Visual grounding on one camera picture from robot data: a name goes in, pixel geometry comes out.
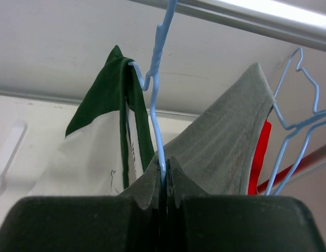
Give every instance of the clothes rail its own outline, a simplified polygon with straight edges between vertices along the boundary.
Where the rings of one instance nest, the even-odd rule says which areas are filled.
[[[167,0],[130,0],[167,8]],[[176,12],[326,51],[326,15],[272,0],[179,0]]]

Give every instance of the blue wire hanger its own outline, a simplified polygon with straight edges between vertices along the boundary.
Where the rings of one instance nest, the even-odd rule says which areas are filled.
[[[155,35],[155,46],[154,51],[151,58],[150,69],[146,74],[145,79],[141,74],[139,66],[136,62],[128,63],[130,66],[133,66],[141,88],[143,91],[147,91],[150,85],[150,78],[153,78],[154,85],[152,87],[151,99],[150,99],[150,117],[151,122],[154,127],[156,144],[157,144],[157,151],[158,151],[158,162],[161,168],[161,186],[165,188],[165,181],[166,181],[166,165],[165,165],[165,155],[162,143],[162,136],[159,130],[157,117],[156,117],[156,100],[159,88],[159,64],[161,62],[163,46],[165,44],[165,40],[168,35],[168,30],[172,21],[172,18],[175,13],[177,5],[177,0],[169,0],[167,11],[164,16],[164,20],[162,24],[159,24],[156,28],[156,35]]]
[[[290,139],[292,139],[294,136],[296,136],[303,128],[309,126],[309,125],[312,125],[314,123],[316,123],[317,121],[323,119],[326,117],[326,109],[324,110],[320,110],[318,111],[318,102],[319,102],[319,95],[320,95],[320,88],[319,88],[319,85],[316,83],[316,81],[314,81],[313,78],[311,78],[311,76],[308,74],[308,72],[306,71],[305,68],[301,67],[301,63],[303,61],[303,58],[304,58],[304,55],[303,55],[303,49],[302,48],[298,48],[296,49],[293,54],[291,55],[290,59],[288,60],[288,63],[284,69],[284,72],[283,72],[283,75],[280,79],[280,82],[278,84],[278,87],[275,91],[275,97],[277,96],[278,92],[279,92],[279,89],[283,83],[283,80],[286,76],[286,73],[288,71],[288,68],[294,58],[294,56],[296,55],[297,52],[300,52],[300,60],[296,66],[296,72],[299,72],[299,71],[302,71],[304,73],[304,75],[306,76],[306,78],[312,83],[312,85],[314,86],[315,88],[315,99],[314,99],[314,103],[313,103],[313,107],[312,107],[312,112],[313,112],[313,116],[310,117],[310,118],[307,118],[301,122],[298,122],[298,123],[293,123],[291,125],[287,125],[287,123],[285,122],[279,108],[278,108],[278,105],[276,103],[273,104],[273,108],[274,108],[274,111],[281,123],[281,125],[283,126],[283,128],[285,130],[292,130],[292,129],[295,129],[293,132],[289,133],[286,138],[284,139],[283,143],[282,143],[282,146],[281,146],[281,149],[279,151],[279,154],[278,154],[278,157],[277,157],[277,160],[275,162],[275,165],[274,165],[274,168],[273,168],[273,171],[272,171],[272,174],[271,174],[271,178],[268,182],[268,185],[267,185],[267,188],[266,188],[266,192],[265,192],[265,195],[269,195],[270,192],[271,192],[271,189],[273,187],[273,184],[274,184],[274,180],[276,178],[276,175],[277,175],[277,172],[278,172],[278,169],[279,169],[279,166],[280,166],[280,163],[281,163],[281,160],[283,158],[283,155],[284,155],[284,152],[286,150],[286,147],[287,147],[287,144],[289,142]],[[304,156],[304,153],[307,149],[307,146],[308,146],[308,143],[310,141],[310,137],[311,137],[311,134],[312,132],[322,126],[322,125],[325,125],[326,124],[326,120],[320,122],[320,123],[317,123],[315,125],[313,125],[309,130],[308,130],[308,133],[306,134],[305,136],[305,140],[304,140],[304,143],[303,143],[303,146],[301,148],[301,151],[300,151],[300,154],[298,156],[298,158],[296,159],[294,165],[292,166],[292,168],[290,169],[289,173],[285,176],[284,180],[281,182],[281,184],[277,187],[277,189],[275,190],[274,192],[274,195],[278,195],[279,192],[283,189],[283,187],[285,186],[285,184],[287,183],[287,181],[289,180],[289,178],[291,177],[291,175],[295,172],[296,168],[298,167],[298,165],[300,164],[303,156]]]

